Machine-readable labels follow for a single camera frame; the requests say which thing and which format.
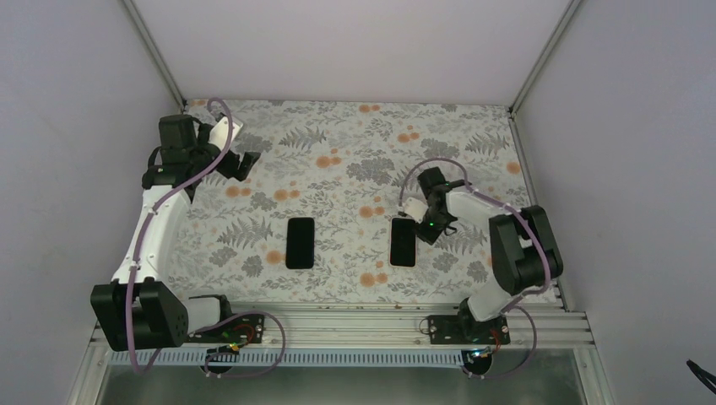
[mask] wire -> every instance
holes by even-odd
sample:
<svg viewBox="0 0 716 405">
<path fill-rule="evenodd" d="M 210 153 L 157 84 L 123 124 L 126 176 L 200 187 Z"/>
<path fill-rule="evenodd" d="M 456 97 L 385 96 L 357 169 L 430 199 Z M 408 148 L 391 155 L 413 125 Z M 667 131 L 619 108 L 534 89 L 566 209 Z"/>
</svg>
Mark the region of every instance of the wire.
<svg viewBox="0 0 716 405">
<path fill-rule="evenodd" d="M 161 146 L 157 146 L 155 150 L 152 151 L 151 154 L 149 154 L 149 160 L 147 160 L 147 167 L 152 167 L 153 165 L 156 165 L 156 156 L 159 154 L 159 151 L 161 150 Z"/>
<path fill-rule="evenodd" d="M 430 158 L 425 159 L 419 164 L 415 165 L 408 174 L 405 176 L 405 180 L 403 180 L 403 185 L 400 187 L 400 194 L 398 195 L 398 206 L 403 207 L 403 194 L 405 193 L 405 188 L 408 185 L 408 180 L 410 179 L 410 176 L 422 165 L 430 162 L 435 161 L 441 161 L 441 162 L 448 162 L 453 165 L 456 165 L 462 172 L 463 172 L 463 178 L 465 180 L 465 188 L 470 191 L 474 196 L 478 197 L 479 199 L 489 203 L 490 205 L 493 205 L 497 208 L 504 209 L 505 211 L 508 211 L 514 217 L 517 219 L 520 225 L 524 228 L 524 231 L 527 232 L 527 235 L 529 236 L 529 239 L 532 241 L 532 246 L 534 246 L 535 250 L 537 251 L 537 254 L 540 256 L 540 260 L 542 261 L 542 267 L 545 269 L 545 283 L 542 285 L 540 289 L 536 290 L 528 290 L 520 293 L 517 297 L 515 297 L 514 300 L 510 301 L 507 305 L 505 305 L 504 308 L 502 308 L 502 313 L 510 311 L 512 308 L 519 303 L 519 301 L 522 300 L 522 298 L 525 295 L 537 295 L 544 293 L 549 287 L 550 282 L 552 280 L 551 272 L 550 272 L 550 263 L 547 261 L 547 255 L 545 254 L 545 250 L 542 248 L 542 244 L 540 244 L 540 241 L 537 239 L 537 236 L 534 234 L 532 229 L 529 227 L 529 224 L 527 221 L 520 215 L 519 211 L 512 207 L 510 204 L 506 202 L 501 202 L 499 200 L 496 200 L 495 198 L 492 198 L 490 196 L 487 196 L 486 194 L 483 194 L 481 192 L 478 192 L 475 190 L 469 182 L 468 179 L 468 171 L 465 169 L 465 166 L 461 165 L 460 163 L 456 162 L 455 160 L 448 159 L 448 158 Z"/>
<path fill-rule="evenodd" d="M 137 239 L 134 241 L 134 252 L 132 254 L 132 260 L 133 265 L 129 268 L 129 280 L 127 281 L 127 293 L 125 294 L 125 300 L 124 300 L 124 322 L 125 322 L 125 329 L 127 330 L 127 351 L 129 352 L 129 362 L 132 363 L 132 368 L 134 369 L 134 374 L 137 375 L 143 375 L 147 371 L 149 371 L 152 368 L 152 365 L 154 364 L 157 356 L 159 356 L 159 352 L 161 351 L 161 348 L 157 348 L 154 354 L 152 354 L 152 357 L 149 358 L 149 362 L 147 362 L 147 365 L 142 369 L 139 367 L 139 362 L 137 361 L 137 349 L 134 346 L 134 324 L 132 319 L 132 303 L 134 301 L 134 278 L 137 276 L 137 271 L 139 270 L 139 261 L 141 260 L 141 254 L 142 254 L 142 244 L 144 243 L 144 237 L 147 235 L 147 230 L 149 229 L 149 224 L 151 224 L 152 219 L 156 215 L 157 211 L 161 208 L 161 205 L 168 200 L 169 198 L 173 197 L 175 194 L 180 192 L 181 190 L 185 189 L 187 186 L 191 186 L 192 184 L 199 181 L 202 177 L 206 176 L 211 170 L 213 170 L 219 162 L 226 156 L 226 154 L 229 152 L 229 148 L 231 146 L 231 134 L 233 132 L 234 128 L 234 121 L 231 117 L 231 111 L 229 110 L 229 106 L 226 105 L 226 103 L 218 99 L 216 97 L 209 99 L 206 103 L 207 110 L 211 109 L 211 105 L 213 103 L 219 103 L 221 107 L 224 109 L 224 112 L 226 113 L 226 118 L 229 120 L 229 136 L 226 137 L 226 142 L 224 143 L 224 147 L 221 149 L 221 152 L 219 153 L 219 156 L 216 157 L 206 168 L 200 172 L 198 172 L 195 176 L 190 178 L 187 181 L 184 181 L 179 186 L 172 188 L 169 192 L 167 192 L 164 196 L 162 196 L 155 205 L 152 206 L 152 208 L 147 213 L 147 216 L 144 218 L 144 222 L 142 223 L 142 226 L 139 228 L 139 232 L 137 233 Z"/>
<path fill-rule="evenodd" d="M 254 329 L 251 325 L 242 323 L 241 325 L 236 325 L 235 327 L 233 327 L 233 330 L 238 331 L 241 328 L 246 328 L 250 332 L 249 334 L 247 334 L 247 344 L 249 344 L 253 340 L 253 335 L 256 334 L 256 329 Z"/>
<path fill-rule="evenodd" d="M 428 332 L 423 332 L 423 322 L 427 321 L 427 318 L 423 318 L 420 323 L 418 324 L 418 332 L 430 336 L 430 329 L 428 329 Z"/>
<path fill-rule="evenodd" d="M 224 353 L 217 352 L 217 353 L 210 354 L 209 356 L 207 356 L 206 360 L 203 363 L 203 370 L 206 373 L 207 377 L 212 376 L 212 377 L 216 377 L 216 378 L 230 378 L 230 379 L 253 378 L 253 377 L 258 377 L 260 375 L 264 375 L 279 366 L 279 363 L 284 358 L 284 354 L 286 353 L 286 331 L 284 330 L 284 326 L 281 325 L 281 322 L 278 320 L 278 318 L 269 314 L 268 312 L 264 312 L 262 310 L 247 310 L 246 312 L 240 312 L 238 314 L 229 316 L 228 318 L 224 319 L 223 321 L 221 321 L 215 325 L 212 325 L 210 327 L 203 327 L 201 329 L 197 329 L 194 332 L 200 333 L 200 332 L 210 331 L 212 329 L 216 329 L 217 327 L 222 327 L 225 324 L 235 320 L 236 318 L 240 318 L 240 317 L 246 316 L 246 315 L 263 315 L 263 316 L 267 316 L 267 317 L 271 318 L 272 321 L 276 322 L 276 326 L 278 326 L 279 330 L 281 331 L 281 351 L 279 353 L 279 357 L 276 358 L 276 360 L 269 367 L 267 367 L 263 370 L 257 371 L 255 373 L 230 374 L 230 375 L 225 375 L 222 377 L 221 374 L 216 374 L 212 371 L 209 371 L 209 363 L 211 362 L 211 360 L 216 359 L 219 356 L 225 355 Z"/>
<path fill-rule="evenodd" d="M 495 354 L 500 351 L 500 348 L 502 347 L 502 343 L 500 342 L 500 335 L 497 333 L 495 329 L 490 329 L 490 334 L 493 338 L 495 338 L 495 351 L 492 352 L 492 354 Z"/>
<path fill-rule="evenodd" d="M 501 378 L 507 378 L 518 371 L 522 370 L 523 368 L 527 367 L 530 361 L 532 361 L 532 358 L 534 357 L 534 352 L 537 349 L 537 326 L 534 325 L 534 319 L 532 319 L 532 316 L 521 306 L 515 305 L 513 307 L 515 310 L 520 310 L 524 313 L 525 316 L 527 316 L 527 320 L 529 321 L 529 324 L 532 326 L 532 348 L 529 350 L 529 353 L 527 353 L 527 357 L 523 360 L 522 363 L 520 363 L 517 367 L 515 367 L 512 370 L 509 370 L 506 373 L 498 374 L 498 375 L 479 375 L 479 378 L 481 380 L 499 380 Z M 466 369 L 464 366 L 462 366 L 463 372 L 468 375 L 468 378 L 472 378 L 473 375 L 468 369 Z"/>
</svg>

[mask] black cable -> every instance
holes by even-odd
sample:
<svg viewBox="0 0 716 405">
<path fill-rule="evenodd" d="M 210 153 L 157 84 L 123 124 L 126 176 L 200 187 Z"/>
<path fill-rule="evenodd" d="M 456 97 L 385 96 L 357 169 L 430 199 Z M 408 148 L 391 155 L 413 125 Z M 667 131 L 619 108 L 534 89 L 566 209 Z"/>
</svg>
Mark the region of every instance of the black cable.
<svg viewBox="0 0 716 405">
<path fill-rule="evenodd" d="M 716 394 L 716 376 L 702 369 L 698 366 L 698 364 L 694 363 L 690 359 L 686 361 L 686 365 L 702 384 L 704 384 L 711 392 Z"/>
<path fill-rule="evenodd" d="M 427 333 L 423 332 L 423 322 L 425 322 L 425 321 L 427 321 L 427 318 L 423 318 L 423 320 L 420 321 L 420 323 L 418 324 L 418 332 L 420 332 L 424 335 L 430 336 L 430 330 L 428 330 Z"/>
<path fill-rule="evenodd" d="M 155 150 L 152 151 L 152 154 L 149 156 L 149 161 L 147 162 L 147 167 L 152 167 L 156 163 L 156 155 L 159 153 L 161 149 L 161 146 L 157 146 Z"/>
<path fill-rule="evenodd" d="M 502 373 L 498 375 L 477 375 L 478 378 L 481 380 L 497 380 L 504 377 L 509 377 L 517 373 L 518 371 L 524 369 L 529 362 L 534 357 L 534 353 L 537 350 L 537 326 L 534 324 L 534 319 L 532 316 L 521 306 L 515 305 L 515 310 L 520 310 L 522 313 L 524 313 L 525 316 L 527 316 L 527 320 L 529 321 L 529 325 L 532 326 L 532 348 L 529 350 L 529 353 L 527 354 L 527 358 L 523 360 L 522 363 L 520 363 L 517 367 L 512 369 L 511 371 L 508 371 L 507 373 Z M 462 367 L 463 372 L 468 375 L 468 378 L 472 378 L 473 374 L 467 370 L 464 366 Z"/>
</svg>

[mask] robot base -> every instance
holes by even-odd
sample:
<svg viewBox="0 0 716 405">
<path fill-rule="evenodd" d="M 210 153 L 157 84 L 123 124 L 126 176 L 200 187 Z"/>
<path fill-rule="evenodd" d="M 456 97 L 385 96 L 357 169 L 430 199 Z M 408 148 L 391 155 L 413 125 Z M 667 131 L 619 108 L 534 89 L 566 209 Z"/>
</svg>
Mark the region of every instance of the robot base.
<svg viewBox="0 0 716 405">
<path fill-rule="evenodd" d="M 484 322 L 473 321 L 465 327 L 458 315 L 431 315 L 427 317 L 427 324 L 430 344 L 496 344 L 491 331 L 500 338 L 500 344 L 510 343 L 505 316 Z"/>
</svg>

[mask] orange flower pattern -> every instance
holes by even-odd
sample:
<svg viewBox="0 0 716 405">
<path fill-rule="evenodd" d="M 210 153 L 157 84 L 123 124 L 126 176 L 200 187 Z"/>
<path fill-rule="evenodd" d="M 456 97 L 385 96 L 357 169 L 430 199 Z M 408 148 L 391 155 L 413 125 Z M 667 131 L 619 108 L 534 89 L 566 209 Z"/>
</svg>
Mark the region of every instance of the orange flower pattern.
<svg viewBox="0 0 716 405">
<path fill-rule="evenodd" d="M 227 104 L 246 123 L 232 150 L 262 155 L 251 182 L 213 173 L 199 184 L 166 279 L 183 296 L 214 290 L 239 301 L 458 303 L 493 277 L 487 223 L 457 222 L 458 232 L 434 246 L 418 242 L 414 268 L 392 267 L 390 219 L 405 174 L 422 159 L 456 159 L 480 189 L 513 206 L 528 205 L 501 107 Z M 206 100 L 188 105 L 187 113 L 214 122 Z M 437 166 L 458 178 L 451 165 Z M 421 197 L 414 176 L 406 195 Z M 294 217 L 316 220 L 310 271 L 285 266 L 286 225 Z M 549 293 L 529 301 L 556 298 Z"/>
</svg>

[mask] smartphone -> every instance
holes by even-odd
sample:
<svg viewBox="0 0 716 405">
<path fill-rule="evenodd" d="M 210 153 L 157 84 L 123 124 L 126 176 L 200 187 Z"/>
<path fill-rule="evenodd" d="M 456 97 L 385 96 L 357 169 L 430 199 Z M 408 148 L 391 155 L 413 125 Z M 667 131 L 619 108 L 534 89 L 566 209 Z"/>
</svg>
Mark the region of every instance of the smartphone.
<svg viewBox="0 0 716 405">
<path fill-rule="evenodd" d="M 390 265 L 415 267 L 417 254 L 415 221 L 409 218 L 390 220 Z"/>
<path fill-rule="evenodd" d="M 290 269 L 313 267 L 316 223 L 313 218 L 291 218 L 286 232 L 286 266 Z"/>
</svg>

